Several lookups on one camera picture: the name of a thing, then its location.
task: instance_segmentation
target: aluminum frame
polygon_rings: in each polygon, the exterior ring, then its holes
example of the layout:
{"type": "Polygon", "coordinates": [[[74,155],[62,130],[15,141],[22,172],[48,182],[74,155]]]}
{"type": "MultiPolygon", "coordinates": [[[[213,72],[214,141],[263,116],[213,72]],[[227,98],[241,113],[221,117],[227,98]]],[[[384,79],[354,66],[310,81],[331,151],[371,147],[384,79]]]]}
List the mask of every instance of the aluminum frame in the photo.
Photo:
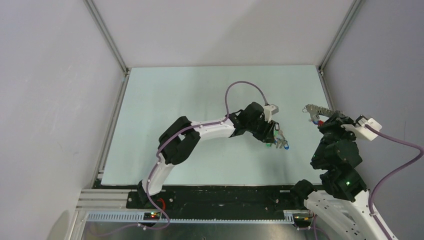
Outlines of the aluminum frame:
{"type": "Polygon", "coordinates": [[[106,41],[107,46],[109,47],[110,51],[113,54],[113,57],[118,62],[122,73],[124,76],[127,75],[128,67],[124,62],[124,59],[122,58],[118,47],[116,46],[111,34],[109,33],[108,28],[106,27],[105,22],[103,21],[102,16],[99,13],[99,10],[97,10],[96,4],[93,0],[83,0],[85,3],[85,6],[87,7],[88,12],[92,16],[95,24],[98,27],[98,30],[100,31],[101,35],[103,36],[104,40],[106,41]]]}
{"type": "MultiPolygon", "coordinates": [[[[90,182],[90,188],[93,186],[94,182],[97,179],[101,179],[103,176],[103,171],[105,168],[107,156],[109,149],[112,143],[112,138],[114,135],[115,127],[117,124],[118,116],[121,110],[122,102],[124,99],[125,91],[127,88],[130,70],[126,66],[124,59],[122,58],[118,47],[116,46],[110,32],[107,29],[105,22],[102,19],[101,14],[99,13],[94,0],[83,0],[87,10],[92,16],[95,24],[97,25],[100,33],[102,34],[107,46],[109,47],[111,53],[119,64],[122,73],[124,74],[124,79],[120,85],[118,95],[116,97],[116,102],[113,107],[112,116],[109,120],[109,125],[107,128],[106,135],[103,140],[102,150],[100,156],[97,160],[95,172],[93,178],[90,182]]],[[[328,106],[330,109],[334,109],[333,100],[330,95],[328,85],[324,77],[325,67],[332,57],[334,50],[340,44],[343,39],[343,36],[346,34],[346,31],[349,29],[352,24],[355,16],[358,14],[358,11],[362,4],[363,0],[355,0],[351,7],[349,8],[348,13],[346,14],[343,22],[341,23],[337,34],[335,35],[333,41],[331,42],[324,58],[321,61],[321,64],[317,66],[318,76],[321,81],[322,89],[325,94],[328,106]]],[[[126,209],[126,202],[128,197],[128,192],[133,190],[125,189],[83,189],[81,191],[74,215],[71,219],[71,225],[66,234],[66,240],[80,240],[83,236],[85,223],[89,213],[92,212],[143,212],[149,211],[149,209],[126,209]]],[[[288,210],[287,214],[306,214],[308,210],[288,210]]]]}
{"type": "Polygon", "coordinates": [[[330,58],[332,57],[335,49],[342,41],[343,37],[345,36],[346,32],[348,31],[349,27],[352,25],[355,17],[357,16],[359,10],[361,9],[362,5],[364,4],[365,0],[354,0],[352,2],[352,5],[350,6],[349,10],[347,11],[346,16],[344,17],[340,27],[337,30],[337,33],[335,34],[333,40],[331,41],[331,44],[329,48],[327,49],[327,52],[324,55],[324,58],[322,59],[321,63],[319,64],[318,69],[321,71],[324,70],[327,66],[327,63],[329,62],[330,58]]]}

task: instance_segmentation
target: white wall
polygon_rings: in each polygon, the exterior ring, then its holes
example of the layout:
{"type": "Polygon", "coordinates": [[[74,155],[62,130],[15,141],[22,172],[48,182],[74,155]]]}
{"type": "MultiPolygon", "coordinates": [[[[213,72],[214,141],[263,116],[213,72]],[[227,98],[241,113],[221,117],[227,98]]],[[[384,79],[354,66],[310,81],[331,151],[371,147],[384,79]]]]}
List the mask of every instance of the white wall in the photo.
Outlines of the white wall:
{"type": "Polygon", "coordinates": [[[2,1],[0,36],[0,239],[58,240],[122,73],[82,0],[2,1]]]}
{"type": "Polygon", "coordinates": [[[129,67],[319,65],[353,0],[96,0],[129,67]]]}
{"type": "MultiPolygon", "coordinates": [[[[370,114],[383,133],[424,146],[424,1],[367,0],[324,70],[336,107],[370,114]]],[[[369,187],[418,151],[360,142],[369,187]]],[[[424,159],[389,179],[376,206],[399,239],[423,239],[424,159]]]]}

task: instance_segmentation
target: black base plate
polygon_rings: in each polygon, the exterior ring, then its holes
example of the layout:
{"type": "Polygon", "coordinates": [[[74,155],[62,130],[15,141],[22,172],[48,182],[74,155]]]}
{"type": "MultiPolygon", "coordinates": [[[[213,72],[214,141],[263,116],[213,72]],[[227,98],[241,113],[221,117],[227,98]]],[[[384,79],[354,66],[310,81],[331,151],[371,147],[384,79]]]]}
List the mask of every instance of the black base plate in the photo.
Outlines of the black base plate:
{"type": "MultiPolygon", "coordinates": [[[[171,219],[281,220],[284,210],[296,209],[289,192],[292,187],[168,185],[152,199],[159,207],[165,203],[171,219]]],[[[322,190],[322,185],[314,188],[322,190]]],[[[154,209],[150,202],[142,203],[137,191],[129,192],[126,208],[154,209]]]]}

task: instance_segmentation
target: cable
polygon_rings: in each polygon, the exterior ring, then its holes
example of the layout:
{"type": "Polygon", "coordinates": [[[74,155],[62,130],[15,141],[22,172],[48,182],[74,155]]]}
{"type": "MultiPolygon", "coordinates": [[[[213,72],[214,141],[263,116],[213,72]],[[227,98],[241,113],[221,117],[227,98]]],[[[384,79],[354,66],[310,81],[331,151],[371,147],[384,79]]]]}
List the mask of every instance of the cable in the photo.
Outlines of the cable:
{"type": "MultiPolygon", "coordinates": [[[[216,125],[216,124],[220,124],[221,122],[225,122],[225,121],[227,121],[228,120],[228,118],[230,117],[230,110],[229,110],[229,107],[228,107],[228,101],[227,101],[227,98],[228,98],[228,92],[230,91],[230,88],[232,87],[232,86],[234,86],[234,85],[236,85],[236,84],[248,84],[248,85],[251,85],[251,86],[253,86],[253,87],[255,87],[257,90],[259,90],[259,92],[260,92],[260,94],[262,95],[262,98],[263,98],[263,101],[265,102],[265,105],[268,105],[268,101],[267,101],[267,98],[265,97],[265,95],[264,95],[264,93],[262,92],[262,90],[258,87],[258,86],[256,86],[255,84],[253,84],[253,83],[251,83],[251,82],[248,82],[248,81],[236,81],[236,82],[233,82],[232,84],[230,84],[229,86],[228,86],[228,88],[226,89],[226,91],[225,91],[225,98],[224,98],[224,101],[225,101],[225,111],[226,111],[226,116],[225,116],[225,118],[224,118],[224,120],[222,120],[222,121],[216,121],[216,122],[210,122],[210,123],[204,123],[203,124],[203,126],[211,126],[211,125],[216,125]]],[[[179,130],[177,133],[175,133],[174,135],[172,135],[167,141],[165,141],[160,147],[159,147],[159,149],[157,150],[157,152],[156,152],[156,157],[157,157],[157,162],[156,162],[156,164],[154,165],[154,167],[152,168],[152,170],[150,171],[150,174],[148,175],[148,178],[147,178],[147,184],[146,184],[146,195],[147,195],[147,198],[148,198],[148,200],[150,201],[150,203],[157,209],[157,210],[159,210],[164,216],[165,216],[165,218],[166,218],[166,221],[167,221],[167,223],[164,225],[164,226],[160,226],[160,227],[150,227],[150,226],[144,226],[143,227],[143,229],[152,229],[152,230],[161,230],[161,229],[164,229],[164,228],[166,228],[166,227],[168,227],[169,226],[169,224],[170,224],[170,222],[171,222],[171,219],[170,219],[170,217],[167,215],[167,213],[164,211],[164,210],[162,210],[158,205],[156,205],[155,204],[155,202],[152,200],[152,198],[151,198],[151,196],[150,196],[150,194],[149,194],[149,184],[150,184],[150,179],[152,178],[152,176],[153,176],[153,173],[155,172],[155,170],[156,170],[156,168],[158,167],[158,165],[160,164],[160,162],[161,162],[161,158],[160,158],[160,156],[159,156],[159,154],[162,152],[162,150],[174,139],[174,138],[176,138],[178,135],[180,135],[180,134],[182,134],[182,133],[184,133],[185,131],[187,131],[187,130],[190,130],[190,129],[194,129],[194,128],[198,128],[198,127],[200,127],[200,124],[198,124],[198,125],[193,125],[193,126],[188,126],[188,127],[185,127],[185,128],[183,128],[183,129],[181,129],[181,130],[179,130]]]]}
{"type": "MultiPolygon", "coordinates": [[[[405,145],[405,146],[409,146],[409,147],[412,147],[412,148],[415,148],[415,149],[418,149],[419,150],[419,154],[416,157],[414,157],[412,160],[408,161],[407,163],[401,165],[400,167],[396,168],[395,170],[391,171],[389,174],[387,174],[385,177],[383,177],[377,183],[377,185],[374,187],[374,190],[369,195],[368,208],[369,208],[369,211],[371,212],[371,214],[375,214],[375,211],[374,211],[374,208],[373,208],[373,204],[374,204],[374,198],[376,196],[377,191],[380,189],[380,187],[383,185],[383,183],[385,183],[390,177],[392,177],[393,175],[395,175],[398,172],[402,171],[406,167],[408,167],[411,164],[413,164],[416,161],[418,161],[424,155],[424,148],[422,146],[416,145],[414,143],[403,141],[403,140],[397,139],[395,137],[392,137],[392,136],[388,136],[386,134],[383,134],[383,133],[375,130],[374,128],[372,128],[370,125],[367,125],[366,124],[365,127],[367,129],[369,129],[371,132],[373,132],[373,133],[375,133],[375,134],[379,135],[380,137],[383,137],[383,138],[385,138],[387,140],[390,140],[392,142],[395,142],[395,143],[398,143],[398,144],[402,144],[402,145],[405,145]]],[[[377,222],[377,224],[381,228],[381,230],[384,232],[384,235],[387,237],[387,239],[391,240],[392,239],[392,236],[390,236],[389,232],[383,226],[383,224],[379,220],[379,218],[376,215],[373,215],[373,218],[375,219],[375,221],[377,222]]]]}

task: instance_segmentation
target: purple cable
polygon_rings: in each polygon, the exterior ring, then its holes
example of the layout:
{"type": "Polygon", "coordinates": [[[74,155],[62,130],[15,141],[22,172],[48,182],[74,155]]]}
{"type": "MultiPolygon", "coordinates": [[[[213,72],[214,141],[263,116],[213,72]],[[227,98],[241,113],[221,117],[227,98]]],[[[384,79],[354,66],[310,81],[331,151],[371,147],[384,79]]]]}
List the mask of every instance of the purple cable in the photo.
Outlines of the purple cable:
{"type": "Polygon", "coordinates": [[[113,230],[113,231],[111,231],[111,232],[108,232],[108,233],[102,233],[102,234],[98,234],[98,233],[95,233],[95,232],[93,232],[93,230],[91,229],[91,224],[89,224],[87,227],[87,230],[88,230],[88,232],[91,234],[91,235],[93,235],[94,237],[98,237],[98,238],[102,238],[102,237],[106,237],[106,236],[109,236],[109,235],[112,235],[112,234],[114,234],[114,233],[117,233],[117,232],[119,232],[119,231],[121,231],[121,230],[124,230],[124,229],[126,229],[126,228],[130,228],[130,227],[136,227],[136,226],[138,226],[139,224],[138,223],[132,223],[132,224],[128,224],[128,225],[125,225],[125,226],[122,226],[122,227],[120,227],[120,228],[117,228],[117,229],[115,229],[115,230],[113,230]]]}
{"type": "MultiPolygon", "coordinates": [[[[202,124],[204,127],[206,127],[206,126],[211,126],[211,125],[216,125],[216,124],[220,124],[221,122],[225,122],[226,120],[228,120],[228,118],[230,117],[230,110],[229,110],[229,107],[228,107],[228,101],[227,101],[227,97],[228,97],[228,92],[229,92],[229,90],[230,90],[230,88],[232,87],[232,86],[234,86],[234,85],[236,85],[236,84],[248,84],[248,85],[251,85],[251,86],[253,86],[253,87],[255,87],[256,89],[258,89],[259,90],[259,92],[260,92],[260,94],[262,95],[262,98],[263,98],[263,100],[264,100],[264,102],[265,102],[265,105],[267,105],[268,104],[268,101],[267,101],[267,98],[265,97],[265,95],[264,95],[264,93],[262,92],[262,90],[258,87],[258,86],[256,86],[255,84],[253,84],[253,83],[251,83],[251,82],[248,82],[248,81],[236,81],[236,82],[233,82],[230,86],[228,86],[228,88],[226,89],[226,91],[225,91],[225,99],[224,99],[224,101],[225,101],[225,111],[226,111],[226,116],[225,116],[225,118],[224,118],[224,120],[220,120],[220,121],[216,121],[216,122],[210,122],[210,123],[204,123],[204,124],[202,124]]],[[[150,174],[148,175],[148,178],[147,178],[147,184],[146,184],[146,195],[147,195],[147,198],[148,198],[148,200],[150,201],[150,203],[157,209],[157,210],[159,210],[164,216],[165,216],[165,218],[166,218],[166,220],[167,220],[167,223],[164,225],[164,226],[160,226],[160,227],[151,227],[151,226],[144,226],[143,228],[146,228],[146,229],[152,229],[152,230],[161,230],[161,229],[164,229],[164,228],[166,228],[166,227],[168,227],[169,226],[169,224],[170,224],[170,222],[171,222],[171,219],[170,219],[170,217],[167,215],[167,213],[164,211],[164,210],[162,210],[158,205],[156,205],[156,203],[152,200],[152,198],[150,197],[150,194],[149,194],[149,184],[150,184],[150,179],[152,178],[152,176],[153,176],[153,173],[155,172],[155,170],[156,170],[156,168],[158,167],[158,165],[159,165],[159,163],[160,163],[160,161],[161,161],[161,158],[160,158],[160,156],[159,156],[159,154],[162,152],[162,150],[174,139],[174,138],[176,138],[178,135],[180,135],[180,134],[182,134],[182,133],[184,133],[185,131],[187,131],[187,130],[190,130],[190,129],[194,129],[194,128],[198,128],[198,127],[200,127],[200,124],[198,124],[198,125],[193,125],[193,126],[188,126],[188,127],[185,127],[185,128],[183,128],[183,129],[181,129],[181,130],[179,130],[177,133],[175,133],[174,135],[172,135],[167,141],[165,141],[160,147],[159,147],[159,149],[157,150],[157,153],[156,153],[156,157],[157,157],[157,162],[156,162],[156,164],[154,165],[154,167],[153,167],[153,169],[151,170],[151,172],[150,172],[150,174]]]]}
{"type": "MultiPolygon", "coordinates": [[[[424,148],[422,146],[416,145],[414,143],[403,141],[403,140],[397,139],[395,137],[392,137],[392,136],[388,136],[386,134],[383,134],[383,133],[375,130],[374,128],[372,128],[370,125],[365,125],[365,127],[367,129],[369,129],[371,132],[373,132],[373,133],[375,133],[375,134],[379,135],[380,137],[383,137],[383,138],[385,138],[387,140],[390,140],[392,142],[395,142],[395,143],[398,143],[398,144],[402,144],[402,145],[405,145],[405,146],[409,146],[409,147],[412,147],[412,148],[415,148],[415,149],[418,149],[419,150],[419,154],[416,157],[414,157],[412,160],[408,161],[407,163],[403,164],[402,166],[396,168],[395,170],[391,171],[389,174],[387,174],[385,177],[383,177],[377,183],[377,185],[374,187],[374,190],[369,195],[369,199],[368,199],[368,208],[369,208],[369,211],[371,212],[371,214],[374,214],[375,213],[374,208],[373,208],[374,198],[376,197],[376,193],[380,189],[380,187],[383,185],[383,183],[385,181],[387,181],[393,175],[397,174],[398,172],[400,172],[401,170],[405,169],[409,165],[411,165],[411,164],[415,163],[416,161],[418,161],[424,155],[424,148]]],[[[379,220],[379,218],[376,215],[373,215],[373,217],[374,217],[375,221],[377,222],[378,226],[384,232],[384,235],[387,237],[387,239],[392,239],[392,236],[390,236],[389,232],[383,226],[383,224],[379,220]]]]}

